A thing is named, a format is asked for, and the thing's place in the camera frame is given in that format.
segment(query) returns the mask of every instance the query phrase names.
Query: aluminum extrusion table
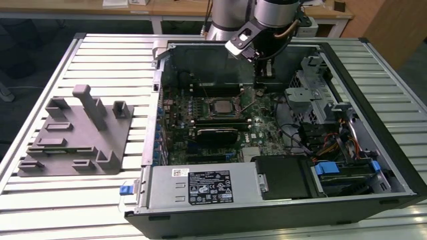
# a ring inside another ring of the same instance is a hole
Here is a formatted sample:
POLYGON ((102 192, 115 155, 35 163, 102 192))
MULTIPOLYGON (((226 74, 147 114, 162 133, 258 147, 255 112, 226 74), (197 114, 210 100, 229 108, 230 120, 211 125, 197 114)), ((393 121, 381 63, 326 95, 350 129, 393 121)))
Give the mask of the aluminum extrusion table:
MULTIPOLYGON (((141 176, 147 127, 146 109, 157 75, 154 54, 169 40, 202 40, 193 35, 87 34, 73 40, 29 119, 0 164, 0 238, 142 240, 125 219, 135 196, 119 187, 141 176), (51 97, 69 104, 77 84, 90 84, 106 105, 115 100, 135 106, 126 157, 118 175, 19 177, 18 164, 38 136, 51 97)), ((371 44, 347 38, 297 38, 329 42, 422 178, 427 180, 427 108, 371 44)), ((342 98, 345 93, 337 86, 342 98)), ((389 210, 359 223, 202 236, 197 239, 426 239, 427 201, 389 210)))

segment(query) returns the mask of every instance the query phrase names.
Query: gray plastic block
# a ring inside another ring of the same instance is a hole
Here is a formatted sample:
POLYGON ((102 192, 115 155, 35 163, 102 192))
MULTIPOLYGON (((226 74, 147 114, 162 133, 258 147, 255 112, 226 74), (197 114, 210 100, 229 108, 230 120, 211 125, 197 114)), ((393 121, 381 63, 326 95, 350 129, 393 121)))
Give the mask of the gray plastic block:
POLYGON ((26 173, 42 172, 45 165, 38 160, 22 161, 19 163, 19 169, 26 173))
POLYGON ((97 163, 102 169, 115 169, 121 167, 121 161, 114 151, 110 151, 109 157, 106 157, 102 151, 98 152, 97 163))
POLYGON ((95 169, 94 162, 90 159, 73 160, 73 168, 78 171, 91 171, 95 169))
POLYGON ((127 119, 131 116, 130 108, 125 101, 113 103, 113 112, 117 119, 127 119))
POLYGON ((66 100, 61 97, 54 97, 46 107, 46 111, 49 112, 50 116, 55 119, 65 119, 66 115, 63 113, 65 109, 70 109, 70 106, 66 100))
POLYGON ((50 123, 45 127, 49 131, 71 131, 74 129, 74 125, 70 122, 62 122, 62 123, 50 123))
POLYGON ((101 111, 99 108, 103 108, 105 105, 101 103, 101 99, 94 100, 91 96, 91 87, 90 85, 77 85, 73 90, 73 95, 81 100, 86 114, 89 118, 93 120, 99 131, 107 129, 107 124, 105 121, 103 113, 106 111, 101 111))
POLYGON ((90 86, 78 85, 73 92, 83 106, 69 106, 62 98, 49 103, 53 115, 19 165, 21 177, 121 172, 134 106, 126 102, 105 106, 90 90, 90 86))
POLYGON ((63 147, 67 145, 67 140, 65 138, 41 138, 38 145, 45 147, 63 147))

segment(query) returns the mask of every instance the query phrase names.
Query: barcode sticker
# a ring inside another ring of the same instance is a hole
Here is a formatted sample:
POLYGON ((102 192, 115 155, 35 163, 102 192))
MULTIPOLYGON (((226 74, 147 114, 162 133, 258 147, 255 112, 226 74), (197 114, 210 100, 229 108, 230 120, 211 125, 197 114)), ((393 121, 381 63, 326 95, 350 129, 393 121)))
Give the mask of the barcode sticker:
POLYGON ((189 177, 190 168, 174 168, 173 177, 189 177))

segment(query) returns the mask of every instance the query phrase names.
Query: sticker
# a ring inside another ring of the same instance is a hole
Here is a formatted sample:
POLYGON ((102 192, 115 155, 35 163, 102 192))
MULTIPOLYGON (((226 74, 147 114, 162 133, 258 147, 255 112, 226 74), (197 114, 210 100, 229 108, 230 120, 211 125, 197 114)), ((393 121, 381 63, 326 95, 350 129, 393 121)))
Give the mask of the sticker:
POLYGON ((149 14, 149 11, 131 11, 131 14, 149 14))
POLYGON ((174 168, 173 177, 187 177, 189 172, 190 172, 190 168, 174 168))
POLYGON ((191 205, 233 203, 234 189, 230 171, 190 172, 189 193, 191 205))

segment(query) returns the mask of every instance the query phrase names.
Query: blue drive latch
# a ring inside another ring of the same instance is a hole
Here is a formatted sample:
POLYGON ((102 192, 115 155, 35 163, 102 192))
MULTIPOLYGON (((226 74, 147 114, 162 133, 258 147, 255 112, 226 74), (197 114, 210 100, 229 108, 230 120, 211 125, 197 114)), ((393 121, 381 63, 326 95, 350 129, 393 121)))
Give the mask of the blue drive latch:
POLYGON ((127 196, 134 194, 134 186, 121 186, 121 196, 127 196))
POLYGON ((314 169, 318 175, 341 173, 339 167, 334 161, 319 162, 318 165, 314 166, 314 169))

